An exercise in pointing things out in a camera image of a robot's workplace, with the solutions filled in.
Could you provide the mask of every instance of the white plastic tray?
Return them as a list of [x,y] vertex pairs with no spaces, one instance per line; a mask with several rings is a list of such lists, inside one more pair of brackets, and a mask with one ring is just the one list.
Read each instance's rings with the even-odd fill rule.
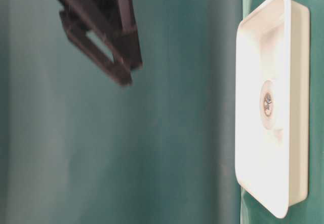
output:
[[309,11],[266,0],[236,38],[235,171],[278,218],[308,193]]

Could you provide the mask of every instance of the green wall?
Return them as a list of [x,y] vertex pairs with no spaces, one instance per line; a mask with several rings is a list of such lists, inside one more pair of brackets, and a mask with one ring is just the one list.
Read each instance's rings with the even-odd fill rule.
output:
[[2,223],[239,223],[241,0],[134,0],[144,67],[120,88],[56,0],[0,0]]

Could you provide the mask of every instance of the teal background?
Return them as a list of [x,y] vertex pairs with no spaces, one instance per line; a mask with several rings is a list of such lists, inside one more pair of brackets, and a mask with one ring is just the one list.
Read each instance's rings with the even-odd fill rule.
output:
[[[243,0],[247,15],[264,0]],[[284,219],[275,218],[246,191],[241,191],[241,224],[324,223],[324,0],[295,0],[310,10],[310,130],[308,198],[289,208]]]
[[0,0],[0,222],[239,223],[241,2],[134,0],[144,67],[123,89],[56,0]]

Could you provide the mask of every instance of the green surface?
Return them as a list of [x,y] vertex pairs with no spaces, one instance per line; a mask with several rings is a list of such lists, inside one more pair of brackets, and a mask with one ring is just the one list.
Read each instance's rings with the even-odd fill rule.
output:
[[125,89],[56,0],[0,1],[1,223],[239,223],[241,0],[134,0],[144,67]]
[[[243,0],[244,14],[264,0]],[[309,131],[309,193],[308,198],[289,208],[284,219],[275,218],[250,194],[241,192],[241,224],[324,223],[324,0],[295,0],[310,10],[310,131]]]

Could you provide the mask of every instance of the black plastic bracket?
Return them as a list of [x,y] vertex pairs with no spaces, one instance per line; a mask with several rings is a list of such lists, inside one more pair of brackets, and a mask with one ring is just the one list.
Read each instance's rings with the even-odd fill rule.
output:
[[[68,39],[118,84],[131,84],[131,71],[142,66],[132,0],[59,1]],[[113,61],[87,37],[90,30],[110,49]]]

